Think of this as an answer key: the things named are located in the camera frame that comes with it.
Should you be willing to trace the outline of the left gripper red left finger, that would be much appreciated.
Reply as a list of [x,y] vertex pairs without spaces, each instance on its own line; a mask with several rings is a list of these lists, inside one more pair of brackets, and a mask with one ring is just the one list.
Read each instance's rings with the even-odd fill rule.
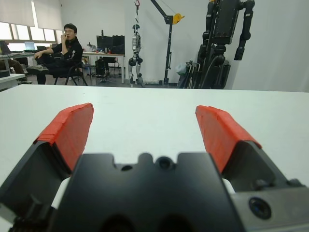
[[93,114],[85,103],[55,116],[1,185],[1,217],[35,217],[51,206],[84,151]]

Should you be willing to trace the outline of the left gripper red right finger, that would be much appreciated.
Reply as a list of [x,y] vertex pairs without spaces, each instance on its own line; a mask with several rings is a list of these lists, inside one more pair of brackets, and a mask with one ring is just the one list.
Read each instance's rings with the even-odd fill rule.
[[298,188],[287,179],[262,146],[226,111],[199,105],[196,117],[206,151],[234,191]]

